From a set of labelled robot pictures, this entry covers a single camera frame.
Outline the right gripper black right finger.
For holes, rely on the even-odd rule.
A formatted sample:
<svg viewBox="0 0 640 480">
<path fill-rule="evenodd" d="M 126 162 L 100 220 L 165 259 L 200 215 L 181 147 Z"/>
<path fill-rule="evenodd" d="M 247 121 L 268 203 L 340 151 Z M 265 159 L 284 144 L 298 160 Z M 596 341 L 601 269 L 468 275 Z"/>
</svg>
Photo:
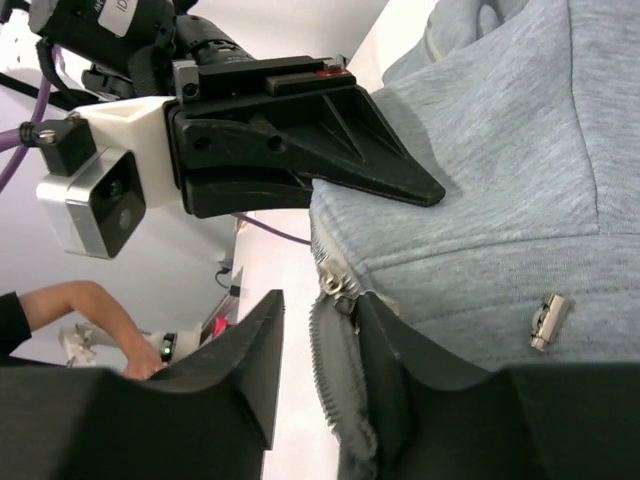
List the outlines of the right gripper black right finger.
<svg viewBox="0 0 640 480">
<path fill-rule="evenodd" d="M 639 368 L 556 363 L 483 370 L 356 304 L 382 479 L 635 479 Z"/>
</svg>

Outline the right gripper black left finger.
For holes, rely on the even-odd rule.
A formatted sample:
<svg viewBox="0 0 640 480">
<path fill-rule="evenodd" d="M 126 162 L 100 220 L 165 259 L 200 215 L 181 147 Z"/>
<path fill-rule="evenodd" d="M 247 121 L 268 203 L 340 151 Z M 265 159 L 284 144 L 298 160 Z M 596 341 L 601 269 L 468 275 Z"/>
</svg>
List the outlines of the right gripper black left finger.
<svg viewBox="0 0 640 480">
<path fill-rule="evenodd" d="M 273 443 L 284 298 L 147 381 L 105 368 L 1 369 L 5 479 L 257 479 Z"/>
</svg>

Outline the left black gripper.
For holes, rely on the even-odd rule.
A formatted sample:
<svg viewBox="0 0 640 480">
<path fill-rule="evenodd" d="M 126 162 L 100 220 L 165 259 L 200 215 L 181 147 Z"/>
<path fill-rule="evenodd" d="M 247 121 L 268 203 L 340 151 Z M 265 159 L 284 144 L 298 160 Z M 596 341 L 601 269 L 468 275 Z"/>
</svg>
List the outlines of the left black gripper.
<svg viewBox="0 0 640 480">
<path fill-rule="evenodd" d="M 421 207 L 445 196 L 333 59 L 181 60 L 173 86 L 174 178 L 199 219 L 306 209 L 316 180 Z"/>
</svg>

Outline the grey zip jacket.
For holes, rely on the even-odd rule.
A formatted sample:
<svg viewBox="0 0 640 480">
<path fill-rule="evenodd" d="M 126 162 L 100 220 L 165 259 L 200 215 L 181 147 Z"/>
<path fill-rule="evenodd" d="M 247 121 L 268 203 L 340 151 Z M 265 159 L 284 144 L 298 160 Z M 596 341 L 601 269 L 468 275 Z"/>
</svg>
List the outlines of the grey zip jacket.
<svg viewBox="0 0 640 480">
<path fill-rule="evenodd" d="M 311 318 L 342 479 L 382 479 L 358 299 L 490 372 L 639 368 L 639 5 L 440 1 L 373 98 L 445 189 L 420 207 L 318 181 Z"/>
</svg>

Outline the person's bare forearm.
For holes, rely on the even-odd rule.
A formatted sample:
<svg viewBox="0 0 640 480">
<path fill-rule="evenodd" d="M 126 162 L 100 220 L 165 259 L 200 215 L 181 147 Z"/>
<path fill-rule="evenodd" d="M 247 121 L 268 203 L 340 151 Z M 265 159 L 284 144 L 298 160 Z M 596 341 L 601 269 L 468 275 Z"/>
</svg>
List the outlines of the person's bare forearm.
<svg viewBox="0 0 640 480">
<path fill-rule="evenodd" d="M 59 283 L 20 295 L 19 300 L 32 331 L 78 313 L 109 334 L 126 357 L 145 342 L 124 307 L 93 281 Z"/>
</svg>

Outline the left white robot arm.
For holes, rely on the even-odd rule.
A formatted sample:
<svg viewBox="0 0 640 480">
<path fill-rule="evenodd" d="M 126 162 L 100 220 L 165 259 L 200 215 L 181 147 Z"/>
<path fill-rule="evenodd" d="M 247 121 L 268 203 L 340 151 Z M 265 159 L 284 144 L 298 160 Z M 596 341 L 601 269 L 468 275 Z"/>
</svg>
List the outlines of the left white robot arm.
<svg viewBox="0 0 640 480">
<path fill-rule="evenodd" d="M 318 179 L 420 207 L 444 198 L 333 59 L 257 60 L 188 1 L 35 1 L 29 26 L 106 73 L 89 89 L 167 98 L 162 139 L 196 217 L 305 209 Z"/>
</svg>

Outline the person's bare hand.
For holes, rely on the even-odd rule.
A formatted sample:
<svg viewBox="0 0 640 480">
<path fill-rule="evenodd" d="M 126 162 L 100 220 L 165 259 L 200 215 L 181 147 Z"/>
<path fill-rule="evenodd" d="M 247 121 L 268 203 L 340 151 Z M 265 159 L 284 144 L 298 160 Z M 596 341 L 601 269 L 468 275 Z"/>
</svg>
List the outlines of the person's bare hand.
<svg viewBox="0 0 640 480">
<path fill-rule="evenodd" d="M 164 368 L 158 352 L 148 343 L 125 352 L 126 366 L 122 375 L 135 380 L 147 380 Z"/>
</svg>

